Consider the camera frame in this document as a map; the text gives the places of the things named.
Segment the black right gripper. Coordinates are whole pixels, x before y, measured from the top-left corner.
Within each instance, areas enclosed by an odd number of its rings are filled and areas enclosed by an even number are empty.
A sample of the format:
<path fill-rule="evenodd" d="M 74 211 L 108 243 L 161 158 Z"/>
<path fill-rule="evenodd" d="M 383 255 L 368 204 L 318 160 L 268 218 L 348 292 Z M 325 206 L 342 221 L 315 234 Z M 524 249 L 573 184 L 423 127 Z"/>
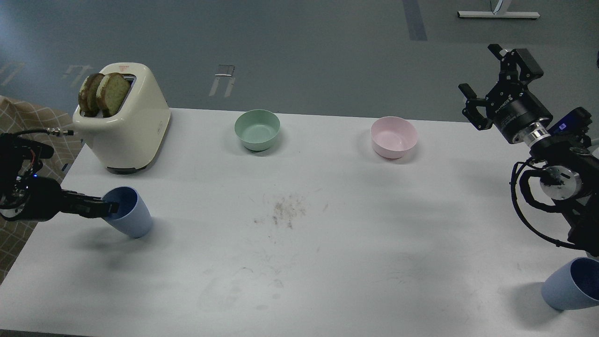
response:
<path fill-rule="evenodd" d="M 479 131 L 492 125 L 510 144 L 521 142 L 519 133 L 534 123 L 547 127 L 553 115 L 529 91 L 529 85 L 545 74 L 537 60 L 525 48 L 504 49 L 489 44 L 488 50 L 500 62 L 496 85 L 481 99 L 467 83 L 458 85 L 466 99 L 462 114 Z M 486 108 L 486 117 L 479 108 Z"/>

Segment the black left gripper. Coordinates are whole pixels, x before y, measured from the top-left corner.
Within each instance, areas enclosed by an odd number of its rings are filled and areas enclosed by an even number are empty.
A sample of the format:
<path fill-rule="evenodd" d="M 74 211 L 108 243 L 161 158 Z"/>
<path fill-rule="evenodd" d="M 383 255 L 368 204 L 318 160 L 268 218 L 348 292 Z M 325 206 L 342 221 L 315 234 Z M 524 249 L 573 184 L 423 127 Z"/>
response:
<path fill-rule="evenodd" d="M 84 218 L 105 218 L 118 213 L 120 204 L 62 190 L 60 184 L 46 177 L 34 176 L 1 195 L 1 216 L 8 221 L 50 220 L 60 211 L 70 211 Z"/>

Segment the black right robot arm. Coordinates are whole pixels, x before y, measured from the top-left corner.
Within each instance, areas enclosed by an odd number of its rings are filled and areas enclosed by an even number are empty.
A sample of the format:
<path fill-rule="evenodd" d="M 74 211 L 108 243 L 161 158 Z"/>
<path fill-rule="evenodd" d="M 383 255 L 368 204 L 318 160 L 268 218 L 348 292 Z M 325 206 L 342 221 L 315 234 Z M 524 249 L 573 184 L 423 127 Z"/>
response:
<path fill-rule="evenodd" d="M 528 160 L 516 162 L 511 173 L 512 205 L 522 223 L 556 247 L 598 258 L 599 162 L 587 134 L 591 114 L 578 107 L 552 125 L 553 115 L 528 88 L 544 74 L 530 52 L 498 44 L 488 50 L 500 62 L 498 80 L 484 97 L 460 84 L 462 114 L 477 130 L 494 126 L 508 143 L 530 149 Z M 522 213 L 519 196 L 535 209 L 561 214 L 570 226 L 567 240 L 539 232 Z"/>

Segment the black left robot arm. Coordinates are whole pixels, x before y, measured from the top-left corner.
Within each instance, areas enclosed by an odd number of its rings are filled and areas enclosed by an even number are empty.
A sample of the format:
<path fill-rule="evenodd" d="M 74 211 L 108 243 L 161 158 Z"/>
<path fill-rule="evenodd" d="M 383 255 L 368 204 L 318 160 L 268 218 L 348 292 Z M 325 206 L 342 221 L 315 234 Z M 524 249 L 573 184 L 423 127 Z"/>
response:
<path fill-rule="evenodd" d="M 24 135 L 43 133 L 49 136 L 73 136 L 73 130 L 38 128 L 16 133 L 2 133 L 0 137 L 0 191 L 1 217 L 7 221 L 46 221 L 58 213 L 70 213 L 84 218 L 104 218 L 115 215 L 120 205 L 99 197 L 86 196 L 72 190 L 63 190 L 60 183 L 38 172 L 43 159 L 54 155 L 51 145 L 23 138 Z"/>

